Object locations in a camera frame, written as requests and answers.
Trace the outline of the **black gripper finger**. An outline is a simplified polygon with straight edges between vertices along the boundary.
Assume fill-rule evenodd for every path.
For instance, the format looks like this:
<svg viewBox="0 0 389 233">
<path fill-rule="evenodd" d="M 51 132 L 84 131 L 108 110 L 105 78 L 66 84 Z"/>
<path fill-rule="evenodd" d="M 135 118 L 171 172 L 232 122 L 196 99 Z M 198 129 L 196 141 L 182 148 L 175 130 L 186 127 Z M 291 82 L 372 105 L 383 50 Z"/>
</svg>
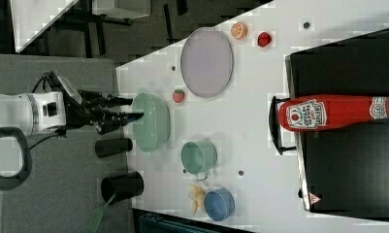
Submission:
<svg viewBox="0 0 389 233">
<path fill-rule="evenodd" d="M 128 123 L 136 121 L 144 116 L 143 113 L 110 113 L 103 114 L 102 118 L 98 121 L 98 133 L 106 134 L 119 129 L 121 126 L 125 126 Z"/>
<path fill-rule="evenodd" d="M 101 106 L 130 106 L 132 103 L 132 98 L 124 98 L 109 94 L 103 97 Z"/>
</svg>

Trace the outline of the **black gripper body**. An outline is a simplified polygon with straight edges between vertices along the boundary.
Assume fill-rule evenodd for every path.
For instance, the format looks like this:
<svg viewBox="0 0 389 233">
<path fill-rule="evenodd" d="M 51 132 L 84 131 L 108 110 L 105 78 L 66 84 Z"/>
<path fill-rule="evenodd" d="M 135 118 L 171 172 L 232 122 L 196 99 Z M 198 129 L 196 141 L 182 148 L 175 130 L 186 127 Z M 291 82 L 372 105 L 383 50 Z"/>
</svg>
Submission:
<svg viewBox="0 0 389 233">
<path fill-rule="evenodd" d="M 80 129 L 91 125 L 99 134 L 106 133 L 108 95 L 96 91 L 79 90 L 74 94 L 65 92 L 63 101 L 66 115 L 64 130 Z"/>
</svg>

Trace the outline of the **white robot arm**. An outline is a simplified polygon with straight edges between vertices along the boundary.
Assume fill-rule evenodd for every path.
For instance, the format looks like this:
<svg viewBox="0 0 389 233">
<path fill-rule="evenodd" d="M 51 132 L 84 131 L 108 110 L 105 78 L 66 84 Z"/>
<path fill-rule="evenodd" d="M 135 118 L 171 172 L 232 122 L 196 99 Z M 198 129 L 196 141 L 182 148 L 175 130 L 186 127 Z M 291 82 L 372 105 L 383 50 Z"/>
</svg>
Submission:
<svg viewBox="0 0 389 233">
<path fill-rule="evenodd" d="M 0 190 L 14 189 L 30 176 L 29 137 L 60 137 L 85 125 L 94 125 L 98 133 L 105 134 L 143 116 L 109 110 L 131 103 L 127 98 L 93 91 L 0 94 Z"/>
</svg>

